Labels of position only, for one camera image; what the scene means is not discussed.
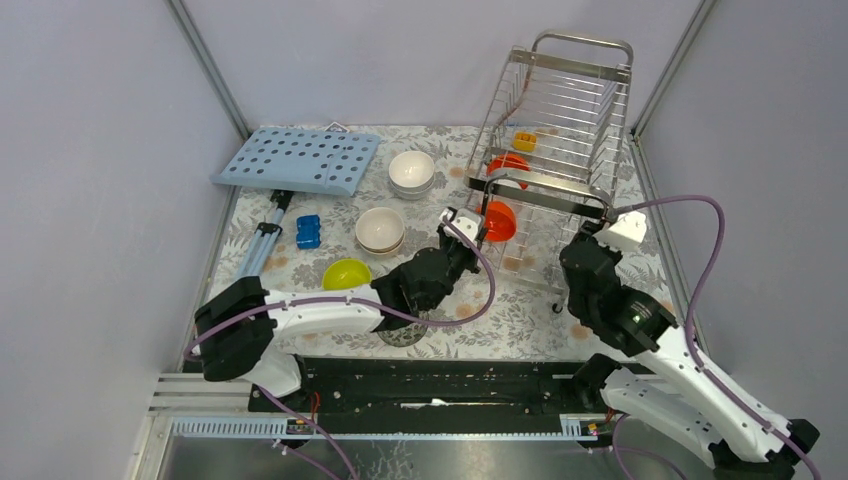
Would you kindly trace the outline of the orange bowl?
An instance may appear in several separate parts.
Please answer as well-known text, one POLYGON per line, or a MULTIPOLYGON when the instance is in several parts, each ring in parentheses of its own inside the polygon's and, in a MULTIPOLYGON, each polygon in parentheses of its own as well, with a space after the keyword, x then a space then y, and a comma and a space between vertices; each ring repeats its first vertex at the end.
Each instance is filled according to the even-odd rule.
POLYGON ((523 157, 513 153, 498 155, 494 157, 488 164, 486 174, 487 178, 490 181, 494 181, 497 185, 520 188, 521 190, 526 190, 528 188, 528 185, 526 183, 517 182, 512 178, 496 179, 494 172, 496 170, 504 168, 529 172, 531 168, 523 157))
POLYGON ((513 209, 501 201, 490 201, 486 207, 486 211, 483 211, 483 205, 479 205, 476 209, 484 216, 485 240, 492 243, 510 240, 517 231, 513 209))

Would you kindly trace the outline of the lime green bowl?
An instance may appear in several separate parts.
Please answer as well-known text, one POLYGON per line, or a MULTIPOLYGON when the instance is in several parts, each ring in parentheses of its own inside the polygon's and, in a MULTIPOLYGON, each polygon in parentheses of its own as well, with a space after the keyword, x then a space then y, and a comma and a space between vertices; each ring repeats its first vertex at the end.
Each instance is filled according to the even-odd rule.
POLYGON ((322 277, 324 290, 345 290, 369 284, 372 281, 370 268, 361 260, 344 258, 332 263, 322 277))

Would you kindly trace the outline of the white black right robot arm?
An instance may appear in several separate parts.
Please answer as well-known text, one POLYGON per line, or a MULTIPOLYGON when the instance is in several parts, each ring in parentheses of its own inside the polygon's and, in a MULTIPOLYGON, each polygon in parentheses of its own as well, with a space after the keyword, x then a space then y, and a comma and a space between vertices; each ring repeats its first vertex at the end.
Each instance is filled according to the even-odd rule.
POLYGON ((646 234, 634 222, 585 221, 559 254, 568 312, 604 344, 672 386, 671 396, 645 386, 624 365, 595 354, 578 370, 575 402, 605 405, 648 424, 696 455, 718 479, 789 479, 820 437, 805 419, 788 419, 745 391, 695 343, 651 295, 625 285, 617 264, 646 234))

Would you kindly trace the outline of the stainless steel dish rack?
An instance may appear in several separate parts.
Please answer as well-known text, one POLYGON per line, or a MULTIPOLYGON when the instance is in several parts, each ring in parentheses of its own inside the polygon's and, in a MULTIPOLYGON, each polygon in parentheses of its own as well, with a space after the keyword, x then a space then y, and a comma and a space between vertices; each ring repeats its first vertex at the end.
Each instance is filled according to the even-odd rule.
POLYGON ((556 29, 507 54, 464 177, 467 207, 501 201, 515 213, 510 240, 484 243, 501 275, 564 291, 561 249, 583 221, 603 221, 612 209, 633 62, 634 49, 624 40, 556 29), (533 152, 513 148, 519 131, 537 136, 533 152), (531 170, 499 169, 495 178, 526 183, 526 190, 487 178, 490 161, 507 153, 523 157, 531 170))

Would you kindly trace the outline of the blue perforated tray stand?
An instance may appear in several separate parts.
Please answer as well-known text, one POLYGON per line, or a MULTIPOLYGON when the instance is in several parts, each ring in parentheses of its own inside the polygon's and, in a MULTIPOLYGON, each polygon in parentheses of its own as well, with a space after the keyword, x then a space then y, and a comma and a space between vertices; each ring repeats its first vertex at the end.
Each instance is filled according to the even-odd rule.
POLYGON ((272 192, 269 221, 257 225, 235 277, 260 274, 296 193, 351 196, 381 138, 374 134, 266 126, 254 131, 221 172, 217 185, 272 192))

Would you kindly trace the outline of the white bowl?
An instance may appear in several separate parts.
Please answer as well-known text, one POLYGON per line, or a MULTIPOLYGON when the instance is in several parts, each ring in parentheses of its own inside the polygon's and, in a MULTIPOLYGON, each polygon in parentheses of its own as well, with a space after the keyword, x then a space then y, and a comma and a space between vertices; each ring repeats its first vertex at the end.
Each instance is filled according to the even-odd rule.
POLYGON ((435 175, 435 162, 421 151, 406 151, 395 156, 389 164, 389 179, 402 188, 418 188, 435 175))
POLYGON ((389 186, 392 192, 404 200, 419 200, 428 195, 435 182, 435 177, 431 176, 425 183, 416 187, 403 187, 396 183, 392 178, 389 178, 389 186))

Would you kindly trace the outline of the white bowl front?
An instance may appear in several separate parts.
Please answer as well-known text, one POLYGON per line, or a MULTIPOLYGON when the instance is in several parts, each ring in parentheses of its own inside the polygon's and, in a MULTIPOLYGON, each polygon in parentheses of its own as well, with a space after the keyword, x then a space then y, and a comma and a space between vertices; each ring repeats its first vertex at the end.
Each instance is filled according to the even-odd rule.
POLYGON ((403 187, 396 183, 392 178, 389 178, 389 186, 392 192, 404 200, 419 200, 428 195, 435 182, 435 177, 431 176, 425 183, 416 187, 403 187))

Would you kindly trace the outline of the floral table mat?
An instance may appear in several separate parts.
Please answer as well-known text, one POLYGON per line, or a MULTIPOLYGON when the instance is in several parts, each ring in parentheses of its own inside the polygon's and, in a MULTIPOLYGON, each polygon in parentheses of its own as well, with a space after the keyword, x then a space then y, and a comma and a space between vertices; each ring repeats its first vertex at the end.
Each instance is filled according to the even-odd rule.
MULTIPOLYGON (((382 276, 419 249, 437 243, 439 214, 447 206, 460 207, 468 197, 464 168, 474 145, 473 126, 376 126, 381 138, 377 152, 356 193, 351 197, 296 194, 282 220, 282 236, 261 274, 264 287, 286 292, 321 289, 325 270, 344 258, 366 263, 374 276, 382 276), (417 150, 435 162, 435 182, 428 195, 407 201, 389 187, 387 169, 398 154, 417 150), (403 245, 396 255, 377 257, 363 251, 354 228, 360 215, 375 207, 396 210, 406 225, 403 245), (321 245, 301 250, 296 245, 296 220, 317 214, 321 220, 321 245)), ((396 348, 377 334, 325 332, 287 338, 278 345, 286 353, 303 356, 360 358, 520 359, 531 361, 582 361, 609 348, 567 313, 552 309, 557 295, 512 281, 501 275, 497 299, 487 306, 488 280, 484 273, 466 274, 434 312, 451 319, 451 328, 429 328, 416 344, 396 348)))

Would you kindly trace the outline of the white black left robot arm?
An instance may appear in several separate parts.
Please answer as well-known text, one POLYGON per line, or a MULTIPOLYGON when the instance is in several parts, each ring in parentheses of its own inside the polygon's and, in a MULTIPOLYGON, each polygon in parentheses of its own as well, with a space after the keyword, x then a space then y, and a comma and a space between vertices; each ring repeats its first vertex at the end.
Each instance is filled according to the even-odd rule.
POLYGON ((309 401, 305 368, 277 346, 283 338, 324 332, 373 333, 411 324, 432 326, 425 313, 452 294, 464 272, 487 263, 483 228, 461 218, 439 226, 439 244, 418 251, 388 274, 350 289, 268 290, 257 276, 241 278, 194 314, 197 336, 185 350, 208 382, 244 379, 288 411, 309 401))

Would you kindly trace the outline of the leopard pattern bowl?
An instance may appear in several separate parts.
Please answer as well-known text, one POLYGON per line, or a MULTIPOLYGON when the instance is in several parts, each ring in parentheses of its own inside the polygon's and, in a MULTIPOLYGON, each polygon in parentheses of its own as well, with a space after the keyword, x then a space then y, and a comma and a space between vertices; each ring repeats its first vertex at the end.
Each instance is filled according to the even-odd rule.
POLYGON ((377 333, 378 337, 387 345, 396 348, 412 346, 422 340, 429 327, 420 323, 411 323, 396 330, 383 330, 377 333))

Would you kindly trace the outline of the blue toy block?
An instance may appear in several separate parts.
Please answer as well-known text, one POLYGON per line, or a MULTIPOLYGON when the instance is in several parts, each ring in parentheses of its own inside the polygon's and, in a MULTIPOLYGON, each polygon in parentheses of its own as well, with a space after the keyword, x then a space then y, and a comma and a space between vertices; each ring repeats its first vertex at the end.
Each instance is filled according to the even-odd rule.
POLYGON ((301 250, 317 249, 321 245, 321 220, 317 214, 300 216, 296 220, 296 245, 301 250))

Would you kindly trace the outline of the small yellow cup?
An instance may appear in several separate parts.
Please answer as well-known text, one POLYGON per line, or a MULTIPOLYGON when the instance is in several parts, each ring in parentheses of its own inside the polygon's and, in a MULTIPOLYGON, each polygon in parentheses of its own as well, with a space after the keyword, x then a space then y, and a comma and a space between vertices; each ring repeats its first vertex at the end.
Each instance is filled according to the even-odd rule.
POLYGON ((533 152, 536 149, 538 138, 535 134, 525 131, 516 132, 513 136, 513 148, 521 152, 533 152))

